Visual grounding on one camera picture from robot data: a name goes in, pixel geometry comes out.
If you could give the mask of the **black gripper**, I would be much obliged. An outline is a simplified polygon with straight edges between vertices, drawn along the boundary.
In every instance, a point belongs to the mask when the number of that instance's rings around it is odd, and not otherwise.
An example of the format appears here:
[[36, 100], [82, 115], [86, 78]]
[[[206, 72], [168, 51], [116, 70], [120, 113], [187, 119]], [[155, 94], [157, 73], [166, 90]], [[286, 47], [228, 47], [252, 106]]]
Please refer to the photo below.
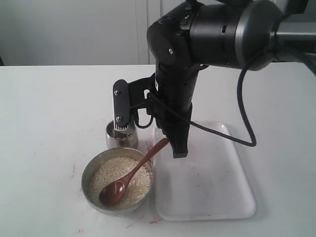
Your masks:
[[173, 158], [188, 155], [188, 136], [192, 114], [192, 97], [199, 73], [199, 64], [184, 68], [156, 64], [156, 72], [128, 84], [133, 106], [143, 102], [144, 90], [150, 91], [147, 112], [156, 119], [157, 127], [168, 138]]

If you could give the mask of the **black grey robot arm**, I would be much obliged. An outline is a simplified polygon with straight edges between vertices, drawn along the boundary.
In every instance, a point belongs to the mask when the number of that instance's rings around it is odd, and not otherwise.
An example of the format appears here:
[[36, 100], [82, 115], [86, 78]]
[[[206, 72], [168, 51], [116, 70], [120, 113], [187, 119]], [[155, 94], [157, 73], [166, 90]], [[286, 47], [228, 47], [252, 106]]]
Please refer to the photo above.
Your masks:
[[169, 140], [173, 157], [184, 158], [199, 72], [209, 66], [240, 69], [237, 103], [250, 141], [227, 139], [254, 147], [242, 98], [246, 72], [273, 62], [301, 62], [315, 72], [315, 26], [314, 16], [285, 15], [268, 0], [183, 2], [148, 28], [156, 71], [127, 85], [129, 112], [136, 118], [139, 109], [146, 109]]

